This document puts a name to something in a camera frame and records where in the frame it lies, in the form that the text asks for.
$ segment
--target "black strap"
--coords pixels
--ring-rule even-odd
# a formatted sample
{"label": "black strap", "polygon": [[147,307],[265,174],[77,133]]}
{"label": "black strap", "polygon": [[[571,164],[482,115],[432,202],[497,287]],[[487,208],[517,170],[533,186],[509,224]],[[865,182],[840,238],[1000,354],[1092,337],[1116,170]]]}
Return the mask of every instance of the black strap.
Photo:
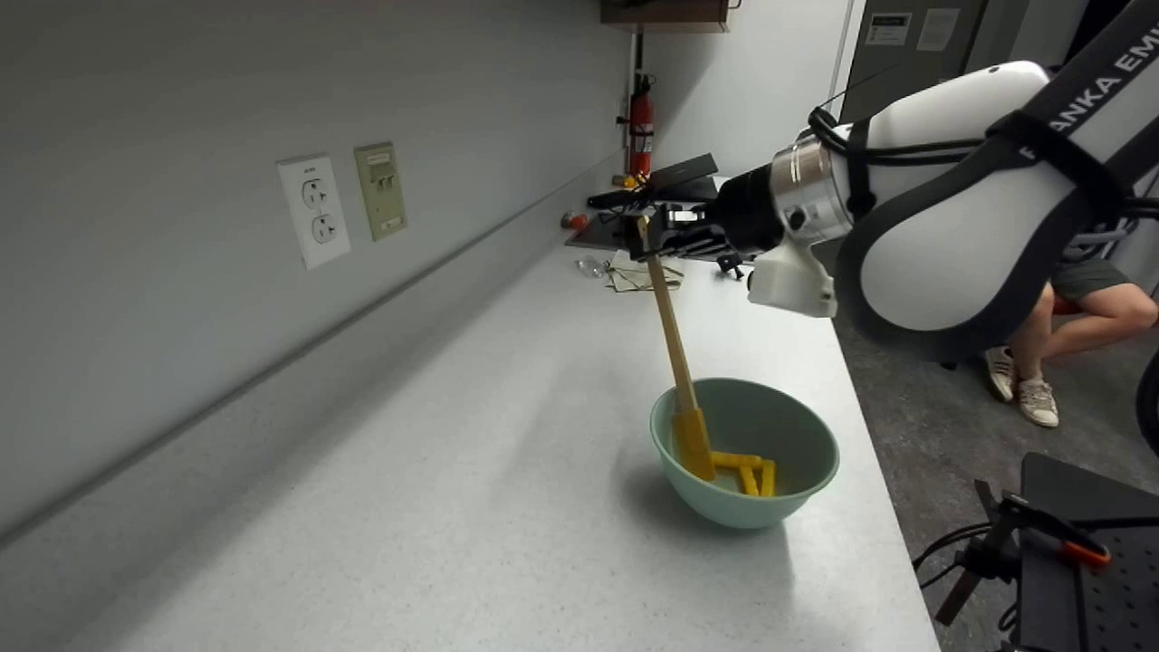
{"label": "black strap", "polygon": [[1060,170],[1069,182],[1074,182],[1074,188],[1090,202],[1097,224],[1121,217],[1128,192],[1086,150],[1078,150],[1070,139],[1051,130],[1051,122],[1044,115],[1011,111],[1004,122],[993,128],[993,133],[1026,154],[1047,158],[1053,170]]}
{"label": "black strap", "polygon": [[865,141],[870,141],[870,118],[858,118],[847,133],[847,209],[853,217],[865,217],[877,202],[877,195],[870,192],[870,158],[865,158]]}

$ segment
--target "shoe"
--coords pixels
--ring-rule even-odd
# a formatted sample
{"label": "shoe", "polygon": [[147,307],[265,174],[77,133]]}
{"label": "shoe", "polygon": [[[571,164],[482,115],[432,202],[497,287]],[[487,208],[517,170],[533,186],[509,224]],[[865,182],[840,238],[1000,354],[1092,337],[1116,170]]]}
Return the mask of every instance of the shoe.
{"label": "shoe", "polygon": [[1016,410],[1039,429],[1056,429],[1053,390],[1039,377],[1016,385]]}
{"label": "shoe", "polygon": [[1006,354],[1006,349],[987,349],[981,358],[993,390],[1000,390],[1004,402],[1014,402],[1014,358]]}

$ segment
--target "light blue bowl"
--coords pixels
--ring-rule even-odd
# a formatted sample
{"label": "light blue bowl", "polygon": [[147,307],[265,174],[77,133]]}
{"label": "light blue bowl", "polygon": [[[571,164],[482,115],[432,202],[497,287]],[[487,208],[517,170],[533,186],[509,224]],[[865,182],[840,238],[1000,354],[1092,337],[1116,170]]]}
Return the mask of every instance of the light blue bowl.
{"label": "light blue bowl", "polygon": [[776,460],[776,496],[742,496],[729,474],[701,483],[673,453],[673,390],[651,407],[651,441],[682,500],[729,528],[767,528],[800,511],[835,474],[840,453],[827,420],[798,398],[749,380],[693,380],[714,448]]}

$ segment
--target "cabinet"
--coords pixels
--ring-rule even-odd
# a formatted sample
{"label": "cabinet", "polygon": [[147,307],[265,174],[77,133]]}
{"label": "cabinet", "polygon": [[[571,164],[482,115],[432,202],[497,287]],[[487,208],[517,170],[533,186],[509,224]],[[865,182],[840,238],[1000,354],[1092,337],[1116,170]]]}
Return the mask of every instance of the cabinet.
{"label": "cabinet", "polygon": [[724,30],[732,0],[600,0],[607,25]]}

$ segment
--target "white countertop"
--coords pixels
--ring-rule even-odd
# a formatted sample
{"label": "white countertop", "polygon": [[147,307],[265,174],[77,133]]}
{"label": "white countertop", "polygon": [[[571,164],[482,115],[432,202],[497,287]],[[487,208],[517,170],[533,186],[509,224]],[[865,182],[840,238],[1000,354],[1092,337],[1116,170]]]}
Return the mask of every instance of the white countertop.
{"label": "white countertop", "polygon": [[73,648],[936,648],[833,326],[684,264],[693,377],[783,389],[840,447],[783,528],[729,534],[678,500],[643,431],[668,389],[654,301],[577,257],[549,250],[356,395]]}

